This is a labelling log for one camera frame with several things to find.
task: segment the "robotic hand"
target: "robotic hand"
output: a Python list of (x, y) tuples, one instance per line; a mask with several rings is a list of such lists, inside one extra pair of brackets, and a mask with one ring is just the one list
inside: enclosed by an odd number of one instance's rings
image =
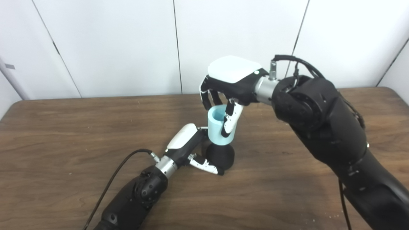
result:
[[(296, 62), (292, 77), (277, 80), (280, 60)], [(313, 78), (298, 74), (299, 63)], [(244, 106), (271, 105), (310, 153), (334, 171), (345, 185), (343, 194), (372, 229), (409, 229), (409, 191), (369, 151), (358, 111), (304, 60), (276, 55), (270, 67), (267, 72), (258, 63), (234, 56), (210, 64), (200, 95), (206, 110), (211, 108), (209, 92), (216, 105), (222, 103), (218, 92), (228, 99), (222, 135), (230, 134)]]
[[(207, 136), (207, 127), (197, 128), (190, 123), (173, 137), (161, 159), (153, 152), (148, 152), (156, 164), (144, 169), (138, 177), (132, 179), (119, 191), (104, 209), (101, 220), (94, 230), (138, 229), (153, 205), (167, 189), (168, 179), (181, 166), (192, 165), (203, 171), (223, 175), (223, 169), (212, 165), (200, 155), (191, 154), (205, 136)], [(88, 227), (91, 218), (92, 215), (84, 230)]]

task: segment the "wood grain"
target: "wood grain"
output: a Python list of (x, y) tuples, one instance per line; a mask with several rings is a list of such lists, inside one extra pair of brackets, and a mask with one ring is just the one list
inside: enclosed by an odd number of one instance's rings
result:
[[(409, 187), (409, 107), (387, 88), (343, 89), (366, 120), (372, 153)], [(161, 155), (186, 123), (206, 125), (198, 95), (21, 101), (0, 121), (0, 229), (79, 230), (112, 172), (138, 148)], [(346, 229), (337, 178), (271, 107), (246, 107), (224, 176), (185, 167), (143, 228)], [(131, 158), (118, 190), (153, 164)], [(354, 230), (369, 229), (348, 204)]]

